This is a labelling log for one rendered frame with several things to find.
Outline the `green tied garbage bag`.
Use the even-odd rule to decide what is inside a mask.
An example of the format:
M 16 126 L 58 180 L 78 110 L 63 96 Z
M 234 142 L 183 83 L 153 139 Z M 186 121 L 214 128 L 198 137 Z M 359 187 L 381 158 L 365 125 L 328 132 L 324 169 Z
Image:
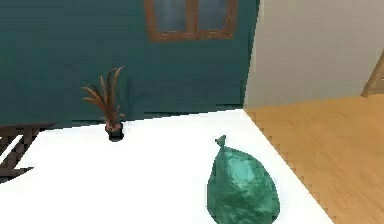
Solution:
M 226 135 L 207 181 L 206 208 L 216 224 L 273 224 L 280 214 L 275 182 L 252 155 L 228 147 Z

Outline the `brown potted house plant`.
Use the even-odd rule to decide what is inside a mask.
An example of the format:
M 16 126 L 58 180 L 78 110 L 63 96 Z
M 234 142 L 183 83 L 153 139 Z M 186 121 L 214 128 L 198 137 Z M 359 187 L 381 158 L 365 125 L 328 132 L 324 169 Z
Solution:
M 119 112 L 120 106 L 116 104 L 117 80 L 122 69 L 123 66 L 112 68 L 106 76 L 100 75 L 101 89 L 98 89 L 95 85 L 82 87 L 82 90 L 87 94 L 83 100 L 95 105 L 103 113 L 104 130 L 111 142 L 118 142 L 124 138 L 124 125 L 120 119 L 125 118 L 125 114 Z

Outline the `brown framed window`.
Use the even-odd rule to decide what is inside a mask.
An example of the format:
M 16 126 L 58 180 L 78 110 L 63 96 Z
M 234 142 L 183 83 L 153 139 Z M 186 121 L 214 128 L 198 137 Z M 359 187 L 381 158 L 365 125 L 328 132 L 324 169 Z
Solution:
M 231 39 L 238 0 L 143 0 L 153 42 Z

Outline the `dark brown wooden chair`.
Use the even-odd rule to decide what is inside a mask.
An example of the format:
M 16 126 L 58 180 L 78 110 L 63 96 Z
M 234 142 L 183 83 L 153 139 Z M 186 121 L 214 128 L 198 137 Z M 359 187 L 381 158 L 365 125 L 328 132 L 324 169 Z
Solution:
M 17 136 L 21 136 L 16 145 L 0 161 L 0 184 L 32 170 L 32 167 L 17 168 L 17 164 L 21 161 L 38 134 L 55 125 L 56 122 L 42 122 L 0 126 L 0 156 Z

